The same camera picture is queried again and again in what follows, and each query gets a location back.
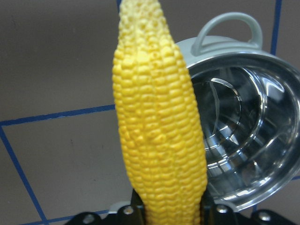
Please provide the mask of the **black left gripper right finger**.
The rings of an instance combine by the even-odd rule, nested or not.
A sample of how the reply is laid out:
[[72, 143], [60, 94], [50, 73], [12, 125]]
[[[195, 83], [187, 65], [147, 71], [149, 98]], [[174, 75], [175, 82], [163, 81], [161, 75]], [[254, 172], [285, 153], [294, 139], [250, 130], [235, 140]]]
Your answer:
[[203, 225], [298, 225], [300, 190], [285, 187], [248, 209], [235, 212], [230, 206], [214, 202], [206, 190], [201, 200]]

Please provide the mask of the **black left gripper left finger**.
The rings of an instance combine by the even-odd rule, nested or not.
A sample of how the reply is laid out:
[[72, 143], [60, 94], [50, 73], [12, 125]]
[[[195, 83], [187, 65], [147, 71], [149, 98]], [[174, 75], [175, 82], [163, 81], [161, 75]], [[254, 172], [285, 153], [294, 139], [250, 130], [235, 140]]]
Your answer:
[[144, 205], [136, 193], [132, 191], [129, 202], [113, 204], [103, 218], [95, 212], [82, 212], [75, 215], [67, 225], [145, 225]]

